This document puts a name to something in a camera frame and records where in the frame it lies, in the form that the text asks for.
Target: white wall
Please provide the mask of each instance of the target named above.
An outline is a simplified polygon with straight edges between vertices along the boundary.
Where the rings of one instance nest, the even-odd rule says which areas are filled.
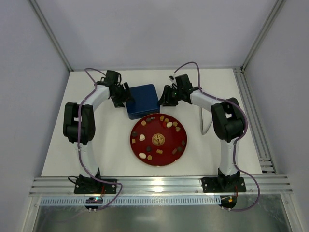
[[[37,0],[74,69],[242,65],[275,0]]]
[[[309,221],[309,1],[287,1],[246,70],[275,163]]]
[[[19,229],[68,71],[26,0],[0,3],[0,230]]]

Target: red plate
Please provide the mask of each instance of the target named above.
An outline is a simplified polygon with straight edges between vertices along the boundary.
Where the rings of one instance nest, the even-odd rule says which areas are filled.
[[[168,128],[166,119],[173,125]],[[152,166],[165,166],[178,160],[187,145],[187,133],[182,124],[172,116],[165,114],[147,115],[140,119],[133,127],[130,135],[131,148],[138,159]]]

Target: gray floor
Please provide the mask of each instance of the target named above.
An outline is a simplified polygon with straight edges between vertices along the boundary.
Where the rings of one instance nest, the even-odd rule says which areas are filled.
[[[251,205],[255,198],[239,196],[237,208]],[[258,205],[241,213],[227,212],[217,205],[111,207],[71,218],[82,211],[86,209],[80,206],[41,206],[34,232],[292,231],[280,195],[262,195]]]

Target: gold symbol on plate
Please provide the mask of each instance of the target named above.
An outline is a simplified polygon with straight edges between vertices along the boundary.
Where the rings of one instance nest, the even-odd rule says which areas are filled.
[[[151,141],[153,142],[154,145],[161,146],[164,144],[165,138],[162,134],[155,134],[153,135]]]

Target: white table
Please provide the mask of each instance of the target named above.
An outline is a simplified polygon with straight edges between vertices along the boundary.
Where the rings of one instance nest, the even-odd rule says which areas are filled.
[[[173,70],[118,71],[123,82],[130,87],[154,84],[158,97],[164,85],[170,85],[169,75]],[[193,86],[197,86],[196,70],[180,70],[177,74],[189,75]],[[101,75],[91,72],[95,80]],[[201,86],[204,91],[221,98],[236,97],[243,109],[237,83],[232,69],[201,70]],[[67,102],[83,99],[93,89],[93,83],[85,72],[71,72],[49,146],[42,176],[69,176],[79,174],[79,162],[72,143],[62,133],[64,106]],[[220,164],[220,141],[213,127],[202,136],[200,133],[198,107],[180,102],[177,107],[161,107],[161,113],[177,118],[188,136],[186,150],[182,157],[164,167],[153,167],[141,162],[131,150],[129,134],[137,122],[130,120],[126,108],[115,109],[112,100],[105,101],[95,111],[96,134],[93,146],[101,175],[104,176],[169,176],[169,175],[217,175]],[[211,114],[203,111],[204,123]],[[261,167],[248,133],[239,144],[239,167],[252,174],[261,174]]]

